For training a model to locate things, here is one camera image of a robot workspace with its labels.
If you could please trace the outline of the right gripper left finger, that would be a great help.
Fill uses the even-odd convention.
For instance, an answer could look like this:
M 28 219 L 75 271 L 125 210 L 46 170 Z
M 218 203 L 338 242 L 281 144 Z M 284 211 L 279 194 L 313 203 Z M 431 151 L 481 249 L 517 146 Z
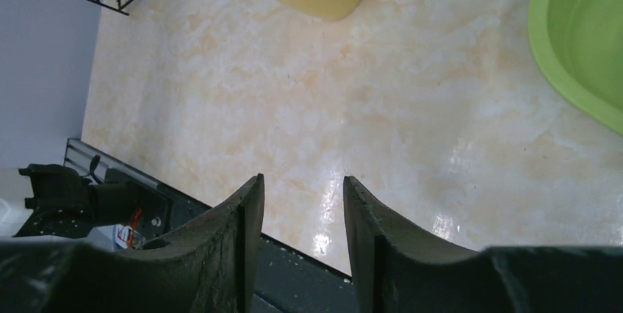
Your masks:
M 82 241 L 3 242 L 3 312 L 222 312 L 231 296 L 211 302 L 202 250 L 161 252 L 166 242 L 104 251 Z

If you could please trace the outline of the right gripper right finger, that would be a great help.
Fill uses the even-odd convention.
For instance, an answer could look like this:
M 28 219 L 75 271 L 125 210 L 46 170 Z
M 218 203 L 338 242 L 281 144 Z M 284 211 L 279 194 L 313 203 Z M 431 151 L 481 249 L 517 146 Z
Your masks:
M 343 181 L 347 247 L 361 312 L 620 312 L 622 249 L 490 247 L 437 237 Z

